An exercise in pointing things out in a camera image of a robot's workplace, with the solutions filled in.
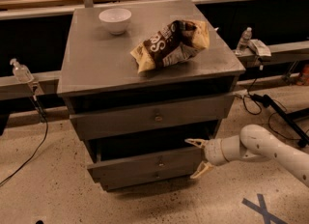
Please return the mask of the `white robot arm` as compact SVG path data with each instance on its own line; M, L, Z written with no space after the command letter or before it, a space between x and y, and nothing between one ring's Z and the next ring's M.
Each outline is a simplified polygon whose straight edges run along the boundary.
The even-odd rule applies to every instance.
M228 138L187 138L185 142L202 151L202 160L190 176L198 179L214 166L232 161L259 162L273 159L306 186L309 186L309 154L284 144L265 128L248 125L239 135Z

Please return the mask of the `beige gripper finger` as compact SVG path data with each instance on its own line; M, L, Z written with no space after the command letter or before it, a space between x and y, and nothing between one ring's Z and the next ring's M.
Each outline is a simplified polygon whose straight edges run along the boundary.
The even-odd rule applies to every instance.
M212 170L213 168L214 168L214 166L211 165L209 162L202 161L199 164L199 166L197 167L197 170L190 176L190 178L192 180L196 180L196 179L200 178L203 174Z
M204 149L208 143L207 140L200 138L187 138L184 140L185 143L191 144L199 149Z

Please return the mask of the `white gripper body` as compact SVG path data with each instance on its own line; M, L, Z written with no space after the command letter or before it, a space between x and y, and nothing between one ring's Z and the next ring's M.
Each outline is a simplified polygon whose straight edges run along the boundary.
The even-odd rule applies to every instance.
M211 139L205 142L205 158L211 165L220 166L228 162L221 148L221 143L221 139Z

